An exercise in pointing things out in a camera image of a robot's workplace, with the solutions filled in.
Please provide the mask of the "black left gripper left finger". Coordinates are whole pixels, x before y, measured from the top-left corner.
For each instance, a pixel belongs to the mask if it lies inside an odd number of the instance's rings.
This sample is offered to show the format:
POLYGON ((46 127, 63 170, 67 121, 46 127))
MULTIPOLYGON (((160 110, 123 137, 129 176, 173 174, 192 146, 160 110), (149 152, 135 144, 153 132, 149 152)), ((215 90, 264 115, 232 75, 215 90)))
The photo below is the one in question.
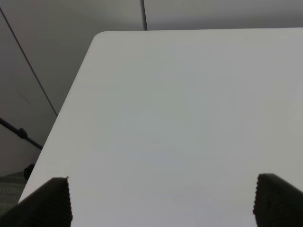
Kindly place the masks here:
POLYGON ((54 177, 0 218, 2 227, 70 227, 68 178, 54 177))

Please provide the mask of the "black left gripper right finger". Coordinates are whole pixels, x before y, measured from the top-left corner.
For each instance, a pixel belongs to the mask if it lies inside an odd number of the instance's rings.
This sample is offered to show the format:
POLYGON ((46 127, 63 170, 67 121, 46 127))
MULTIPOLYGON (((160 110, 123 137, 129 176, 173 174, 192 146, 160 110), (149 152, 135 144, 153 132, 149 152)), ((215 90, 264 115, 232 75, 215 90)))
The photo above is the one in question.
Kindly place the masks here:
POLYGON ((258 227, 301 227, 303 192, 275 174, 259 174, 253 214, 258 227))

